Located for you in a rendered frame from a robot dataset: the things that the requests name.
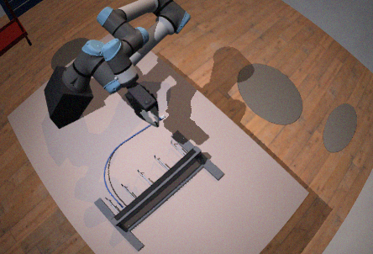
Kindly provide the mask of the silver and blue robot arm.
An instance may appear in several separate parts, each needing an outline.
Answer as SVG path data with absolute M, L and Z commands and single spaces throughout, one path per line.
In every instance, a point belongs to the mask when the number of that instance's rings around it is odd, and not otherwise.
M 156 23 L 147 30 L 128 23 L 144 13 L 153 13 L 157 17 Z M 74 62 L 64 70 L 63 83 L 72 92 L 84 93 L 93 76 L 109 93 L 116 93 L 121 89 L 120 84 L 136 77 L 134 66 L 168 34 L 178 34 L 189 18 L 190 14 L 173 0 L 138 0 L 116 10 L 104 8 L 97 21 L 115 39 L 107 44 L 99 40 L 86 42 Z M 138 82 L 128 92 L 145 112 L 157 105 Z

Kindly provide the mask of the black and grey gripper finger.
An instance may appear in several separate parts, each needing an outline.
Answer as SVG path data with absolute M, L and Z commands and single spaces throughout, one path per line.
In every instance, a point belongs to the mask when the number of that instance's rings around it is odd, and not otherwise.
M 153 93 L 151 93 L 151 96 L 156 100 L 156 98 L 154 97 L 154 94 L 153 94 Z M 157 100 L 156 100 L 156 102 L 157 102 Z M 159 123 L 160 123 L 160 121 L 159 121 L 159 107 L 158 107 L 158 102 L 157 102 L 157 105 L 154 106 L 154 107 L 150 110 L 150 112 L 151 112 L 151 113 L 153 112 L 153 117 L 155 118 L 155 122 L 156 122 L 157 126 L 159 127 Z
M 147 123 L 153 125 L 154 127 L 157 127 L 157 124 L 153 122 L 153 119 L 149 117 L 149 113 L 145 112 L 144 109 L 137 109 L 136 107 L 133 107 L 134 112 L 144 121 Z

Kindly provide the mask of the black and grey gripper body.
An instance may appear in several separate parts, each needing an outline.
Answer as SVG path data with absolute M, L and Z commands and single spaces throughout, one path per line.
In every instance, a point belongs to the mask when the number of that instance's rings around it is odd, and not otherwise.
M 120 84 L 121 85 L 121 87 L 126 87 L 127 89 L 129 89 L 130 87 L 132 87 L 135 83 L 136 83 L 136 81 L 139 79 L 139 75 L 138 74 L 136 74 L 136 77 L 132 80 L 132 81 L 130 81 L 130 82 L 128 82 L 128 83 L 125 83 L 125 84 Z M 142 86 L 142 85 L 141 85 Z M 146 88 L 144 87 L 144 86 L 142 86 L 145 90 L 146 90 Z M 150 93 L 150 91 L 149 90 L 146 90 L 148 93 Z M 132 103 L 131 103 L 131 101 L 129 101 L 129 103 L 131 104 L 131 106 L 132 107 L 136 107 L 137 109 L 143 109 L 130 95 L 129 95 L 129 92 L 127 92 L 126 94 L 125 94 L 125 97 L 128 99 L 129 98 L 129 100 L 131 100 L 132 101 Z M 133 100 L 132 100 L 132 99 Z

